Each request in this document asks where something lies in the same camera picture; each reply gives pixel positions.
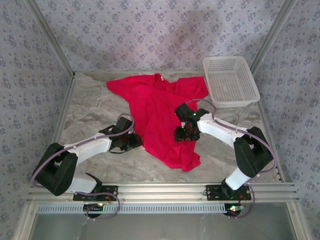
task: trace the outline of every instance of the gray marble table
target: gray marble table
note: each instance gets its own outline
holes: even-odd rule
[[[59,143],[71,144],[88,138],[114,124],[120,114],[129,113],[128,103],[109,91],[106,81],[141,74],[154,72],[77,73]],[[199,76],[191,72],[161,74],[168,81]],[[200,102],[198,106],[212,111],[208,103]],[[221,108],[217,110],[216,116],[241,127],[257,126],[265,131],[257,103],[246,107]],[[201,164],[189,172],[170,169],[147,153],[143,147],[124,154],[97,154],[81,163],[77,172],[91,173],[109,183],[212,183],[221,182],[236,168],[234,150],[212,136],[202,134],[196,143],[195,152],[200,155]],[[254,180],[264,183],[275,181],[278,181],[276,170],[273,173],[261,174]]]

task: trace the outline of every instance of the white plastic basket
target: white plastic basket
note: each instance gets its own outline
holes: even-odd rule
[[[257,85],[244,57],[206,57],[203,68],[212,102],[217,108],[244,107],[259,101]]]

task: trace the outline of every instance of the cable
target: cable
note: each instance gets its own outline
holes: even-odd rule
[[[241,216],[229,216],[231,219],[243,219],[245,217],[247,217],[254,209],[255,207],[255,204],[256,204],[256,196],[255,196],[255,192],[252,188],[252,186],[249,184],[249,183],[245,183],[244,184],[245,186],[248,186],[250,191],[251,191],[251,194],[252,194],[252,204],[251,204],[251,207],[250,209],[244,214],[244,215],[241,215]]]
[[[106,216],[106,217],[101,217],[101,218],[92,218],[92,217],[89,217],[89,212],[92,208],[94,208],[93,206],[92,207],[88,207],[88,209],[86,210],[86,213],[85,213],[85,216],[88,220],[92,220],[92,221],[97,221],[97,220],[108,220],[108,219],[111,219],[113,218],[114,216],[116,216],[118,214],[118,212],[120,211],[120,200],[119,198],[112,194],[112,193],[109,193],[109,192],[98,192],[98,193],[86,193],[86,192],[82,192],[82,191],[77,191],[76,192],[77,194],[81,194],[81,195],[85,195],[85,196],[101,196],[101,195],[107,195],[108,197],[111,196],[113,198],[116,199],[116,201],[118,202],[118,205],[116,207],[116,210],[115,212],[112,214],[112,215],[109,215],[109,216]]]
[[[120,136],[122,134],[125,134],[127,132],[129,132],[130,130],[133,129],[134,125],[135,125],[135,120],[134,118],[130,115],[130,114],[127,114],[127,113],[123,113],[121,114],[118,118],[117,118],[117,121],[122,117],[122,116],[129,116],[131,117],[132,119],[132,124],[130,125],[130,127],[127,129],[127,130],[124,130],[122,132],[119,132],[119,133],[114,133],[114,134],[109,134],[109,135],[101,135],[101,136],[97,136],[97,137],[92,137],[92,138],[89,138],[87,140],[84,140],[82,142],[79,142],[73,146],[69,146],[69,147],[66,147],[58,152],[56,152],[55,154],[53,154],[52,156],[50,156],[47,160],[45,160],[39,167],[38,169],[34,172],[34,174],[32,175],[31,177],[31,184],[33,187],[35,188],[44,188],[43,186],[39,186],[37,184],[35,184],[35,179],[37,177],[37,175],[40,173],[40,171],[52,160],[54,159],[55,157],[59,156],[60,154],[70,150],[70,149],[74,149],[74,148],[78,148],[80,146],[83,146],[85,144],[88,144],[88,143],[91,143],[93,141],[96,141],[96,140],[99,140],[99,139],[108,139],[110,137],[117,137],[117,136]]]
[[[269,172],[272,172],[273,170],[276,169],[277,165],[278,165],[278,159],[277,159],[277,156],[276,156],[276,153],[273,151],[273,149],[269,146],[268,143],[266,143],[264,140],[262,140],[260,137],[250,133],[250,132],[247,132],[247,131],[243,131],[241,129],[237,129],[237,128],[234,128],[232,126],[228,126],[226,124],[223,124],[222,122],[218,121],[217,119],[215,119],[215,113],[217,111],[217,108],[216,106],[209,100],[206,100],[206,99],[202,99],[202,98],[195,98],[195,99],[192,99],[190,101],[187,101],[185,104],[188,104],[188,103],[191,103],[191,102],[194,102],[194,101],[203,101],[203,102],[206,102],[208,104],[210,104],[212,107],[213,107],[213,112],[212,112],[212,120],[215,121],[217,124],[219,124],[220,126],[226,128],[226,129],[229,129],[229,130],[232,130],[232,131],[236,131],[236,132],[239,132],[239,133],[242,133],[242,134],[245,134],[245,135],[248,135],[249,137],[257,140],[258,142],[260,142],[262,145],[264,145],[266,147],[266,149],[268,149],[268,151],[271,153],[272,157],[273,157],[273,166],[272,168],[268,169],[268,170],[263,170],[263,171],[260,171],[260,173],[262,174],[265,174],[265,173],[269,173]]]

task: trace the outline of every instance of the black mounting bracket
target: black mounting bracket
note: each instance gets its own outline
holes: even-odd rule
[[[99,189],[100,193],[109,193],[118,196],[118,186],[116,185],[102,185]],[[73,201],[75,202],[115,202],[117,201],[113,196],[98,195],[98,196],[86,196],[80,193],[73,195]]]
[[[206,185],[203,194],[208,201],[243,201],[251,200],[251,192],[248,186],[242,186],[232,196],[224,194],[222,185]]]

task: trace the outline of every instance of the patterned wallpaper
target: patterned wallpaper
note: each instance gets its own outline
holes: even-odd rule
[[[300,0],[255,79],[283,168],[320,239],[320,2]]]
[[[202,70],[204,57],[249,65],[282,0],[36,0],[75,71]]]
[[[70,78],[23,0],[0,9],[0,239],[10,240]]]

